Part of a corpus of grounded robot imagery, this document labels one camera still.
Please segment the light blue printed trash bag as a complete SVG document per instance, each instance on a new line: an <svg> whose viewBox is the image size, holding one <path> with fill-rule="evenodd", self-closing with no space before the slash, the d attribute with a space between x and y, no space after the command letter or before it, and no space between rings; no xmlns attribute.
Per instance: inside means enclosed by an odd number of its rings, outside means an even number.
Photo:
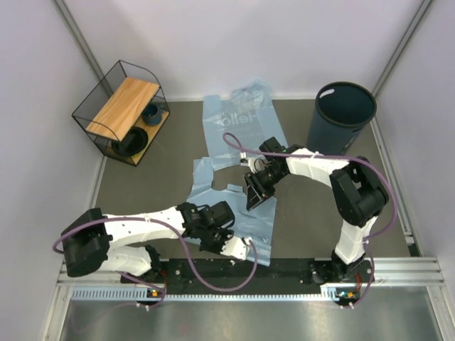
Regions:
<svg viewBox="0 0 455 341"><path fill-rule="evenodd" d="M203 99L203 131L208 157L215 171L236 166L240 152L223 141L223 134L234 134L245 148L256 149L274 137L288 144L269 87L262 81L235 90L230 98L209 95Z"/></svg>

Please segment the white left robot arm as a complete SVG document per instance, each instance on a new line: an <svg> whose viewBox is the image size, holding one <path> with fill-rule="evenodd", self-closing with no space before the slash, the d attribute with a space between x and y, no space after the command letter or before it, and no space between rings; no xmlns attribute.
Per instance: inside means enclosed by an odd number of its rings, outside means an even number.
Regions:
<svg viewBox="0 0 455 341"><path fill-rule="evenodd" d="M104 215L94 208L62 232L67 273L82 277L121 271L155 281L159 255L147 242L155 239L197 239L200 250L245 259L247 247L231 227L235 216L226 201L213 206L184 202L176 207L130 216Z"/></svg>

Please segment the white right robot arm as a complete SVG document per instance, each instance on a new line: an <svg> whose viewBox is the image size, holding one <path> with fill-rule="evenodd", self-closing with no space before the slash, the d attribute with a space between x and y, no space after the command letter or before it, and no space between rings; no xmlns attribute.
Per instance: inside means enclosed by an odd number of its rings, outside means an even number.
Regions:
<svg viewBox="0 0 455 341"><path fill-rule="evenodd" d="M341 159L324 159L322 155L298 145L288 148L274 137L260 147L265 159L240 154L240 162L250 168L244 175L247 185L246 209L252 210L270 199L274 186L287 175L298 175L322 183L333 191L338 213L342 217L340 239L331 264L333 275L348 281L358 272L357 261L365 254L366 237L378 215L389 201L389 195L376 172L361 163Z"/></svg>

